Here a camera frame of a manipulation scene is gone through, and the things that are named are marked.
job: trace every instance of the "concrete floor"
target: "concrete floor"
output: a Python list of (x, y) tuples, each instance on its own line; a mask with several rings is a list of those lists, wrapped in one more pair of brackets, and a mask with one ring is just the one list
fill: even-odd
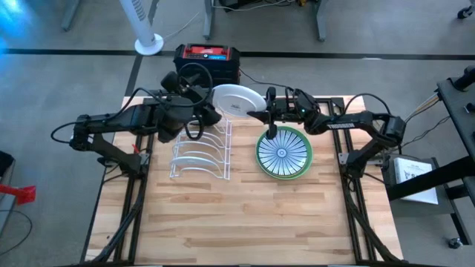
[[(146, 9), (151, 1), (144, 1)], [(167, 36), (180, 29), (202, 1), (162, 0), (153, 28)], [(333, 0), (328, 11), (328, 37), (316, 41), (309, 6), (268, 7), (259, 11), (216, 12), (209, 43), (246, 51), (329, 53), (475, 54), (475, 18), (454, 19), (468, 5), (454, 0)], [(130, 50), (135, 40), (118, 1), (83, 0), (70, 32), (60, 28), (63, 1), (0, 0), (0, 45), (5, 48)], [(165, 49), (181, 43), (203, 43), (202, 16), (169, 38)], [(82, 113), (119, 108), (134, 56), (0, 55), (0, 150), (16, 159), (14, 186), (37, 186), (34, 203), (17, 207), (34, 228), (17, 249), (0, 257), (0, 266), (57, 266), (78, 263), (96, 201), (103, 168), (97, 155), (73, 151), (50, 140), (50, 132)], [(137, 86), (160, 88), (173, 70), (172, 58), (144, 58)], [(315, 95), (374, 93), (394, 114), (407, 116), (433, 93), (436, 82), (458, 76), (475, 62), (244, 58), (241, 67), (261, 81), (291, 85)], [(266, 87), (253, 85), (258, 93)], [(382, 111), (365, 99), (367, 108)], [(447, 116), (442, 104), (415, 118), (407, 127), (411, 140)], [(67, 139), (63, 131), (59, 137)], [(419, 157), (435, 156), (440, 165), (466, 155), (449, 120), (404, 150)], [(475, 210), (457, 201), (465, 225), (475, 238)], [(456, 236), (448, 215), (395, 218), (404, 258), (412, 263), (472, 266), (475, 248), (451, 250), (445, 238)], [(0, 251), (16, 243), (27, 222), (15, 214), (0, 236)]]

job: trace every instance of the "wooden table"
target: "wooden table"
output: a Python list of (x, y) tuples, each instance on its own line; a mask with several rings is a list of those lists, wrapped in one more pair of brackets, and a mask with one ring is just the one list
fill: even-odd
[[(137, 97), (133, 103), (142, 101)], [(364, 103), (359, 98), (348, 113), (362, 110)], [(304, 132), (302, 125), (286, 125)], [(307, 135), (313, 146), (312, 166), (298, 179), (281, 181), (266, 175), (256, 163), (255, 145), (266, 126), (256, 119), (236, 118), (232, 127), (230, 181), (192, 172), (171, 179), (169, 162), (174, 142), (154, 143), (135, 263), (354, 263), (331, 131)], [(351, 130), (351, 136), (355, 149), (370, 140), (360, 130)], [(132, 153), (134, 142), (130, 133), (117, 133), (114, 138), (114, 144), (128, 153)], [(377, 167), (368, 166), (366, 172), (381, 178)], [(119, 170), (105, 178), (117, 174)], [(98, 255), (116, 231), (126, 181), (119, 178), (103, 185), (86, 260)], [(371, 226), (391, 252), (402, 258), (384, 185), (368, 178), (361, 184)], [(364, 250), (361, 229), (358, 235)], [(125, 237), (125, 256), (129, 238), (130, 231)]]

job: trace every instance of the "white wire dish rack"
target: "white wire dish rack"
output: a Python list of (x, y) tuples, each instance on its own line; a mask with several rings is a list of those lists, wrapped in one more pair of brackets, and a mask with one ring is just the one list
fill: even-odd
[[(189, 123), (192, 136), (198, 134), (197, 121)], [(231, 121), (223, 117), (204, 129), (199, 140), (191, 140), (181, 131), (172, 147), (170, 178), (183, 177), (185, 172), (202, 171), (218, 179), (231, 179)]]

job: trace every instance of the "black battery pack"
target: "black battery pack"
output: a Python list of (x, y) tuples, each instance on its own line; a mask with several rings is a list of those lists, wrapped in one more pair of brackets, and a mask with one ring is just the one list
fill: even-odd
[[(239, 85), (240, 52), (236, 48), (213, 44), (182, 44), (175, 50), (173, 62), (177, 72), (191, 62), (203, 65), (210, 72), (214, 86)], [(182, 75), (193, 76), (202, 72), (199, 67), (190, 66), (183, 70)], [(194, 84), (208, 87), (208, 78), (202, 75)]]

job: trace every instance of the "green and white plate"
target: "green and white plate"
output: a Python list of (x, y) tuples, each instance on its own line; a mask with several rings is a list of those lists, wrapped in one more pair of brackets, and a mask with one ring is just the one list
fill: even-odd
[(256, 145), (259, 166), (277, 179), (295, 179), (309, 169), (313, 152), (309, 140), (298, 130), (280, 126), (274, 139), (264, 132)]

